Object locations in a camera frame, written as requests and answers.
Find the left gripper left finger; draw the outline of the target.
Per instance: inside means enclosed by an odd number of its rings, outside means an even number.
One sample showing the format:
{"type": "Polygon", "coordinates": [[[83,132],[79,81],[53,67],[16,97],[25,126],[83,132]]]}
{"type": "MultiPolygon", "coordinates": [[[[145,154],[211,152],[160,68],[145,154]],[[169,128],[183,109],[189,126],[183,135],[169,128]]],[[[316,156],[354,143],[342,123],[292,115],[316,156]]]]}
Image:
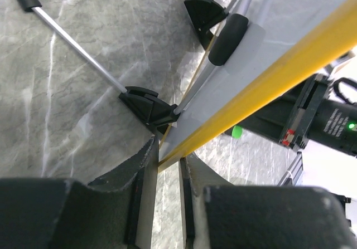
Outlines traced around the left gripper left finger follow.
{"type": "Polygon", "coordinates": [[[156,138],[88,184],[1,179],[2,248],[150,248],[156,138]]]}

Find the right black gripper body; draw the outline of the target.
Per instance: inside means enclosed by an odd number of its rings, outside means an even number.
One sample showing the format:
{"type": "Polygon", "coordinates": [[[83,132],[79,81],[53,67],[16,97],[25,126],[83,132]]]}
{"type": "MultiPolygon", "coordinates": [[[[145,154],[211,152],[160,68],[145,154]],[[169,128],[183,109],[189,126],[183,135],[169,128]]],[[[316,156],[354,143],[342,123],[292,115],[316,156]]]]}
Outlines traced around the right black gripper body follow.
{"type": "Polygon", "coordinates": [[[327,98],[328,87],[327,76],[312,75],[248,116],[239,126],[283,147],[304,149],[308,130],[327,98]]]}

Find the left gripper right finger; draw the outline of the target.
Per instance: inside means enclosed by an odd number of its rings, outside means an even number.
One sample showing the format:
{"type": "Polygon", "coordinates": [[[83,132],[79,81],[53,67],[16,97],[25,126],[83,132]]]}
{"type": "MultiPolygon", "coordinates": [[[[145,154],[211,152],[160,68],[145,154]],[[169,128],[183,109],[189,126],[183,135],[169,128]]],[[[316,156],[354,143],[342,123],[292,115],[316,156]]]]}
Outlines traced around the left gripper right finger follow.
{"type": "Polygon", "coordinates": [[[340,200],[319,187],[233,185],[180,160],[184,248],[355,248],[340,200]]]}

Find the yellow-framed whiteboard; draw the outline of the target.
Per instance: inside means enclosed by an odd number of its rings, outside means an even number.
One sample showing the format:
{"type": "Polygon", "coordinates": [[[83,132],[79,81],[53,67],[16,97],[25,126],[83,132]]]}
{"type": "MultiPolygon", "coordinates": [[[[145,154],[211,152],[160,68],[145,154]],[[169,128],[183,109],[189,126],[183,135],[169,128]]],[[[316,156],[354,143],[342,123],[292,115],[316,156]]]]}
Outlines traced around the yellow-framed whiteboard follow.
{"type": "Polygon", "coordinates": [[[160,149],[173,165],[356,45],[356,0],[242,0],[250,25],[222,67],[191,94],[160,149]]]}

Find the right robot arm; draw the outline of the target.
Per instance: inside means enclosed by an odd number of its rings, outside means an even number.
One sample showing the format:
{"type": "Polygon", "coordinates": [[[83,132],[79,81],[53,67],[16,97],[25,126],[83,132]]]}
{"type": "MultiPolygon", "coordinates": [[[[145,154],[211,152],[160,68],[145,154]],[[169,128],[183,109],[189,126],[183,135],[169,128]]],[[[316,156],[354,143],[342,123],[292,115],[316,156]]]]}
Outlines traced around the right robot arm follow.
{"type": "Polygon", "coordinates": [[[238,125],[295,151],[313,140],[355,157],[356,103],[340,92],[340,84],[356,87],[345,77],[332,82],[312,75],[238,125]]]}

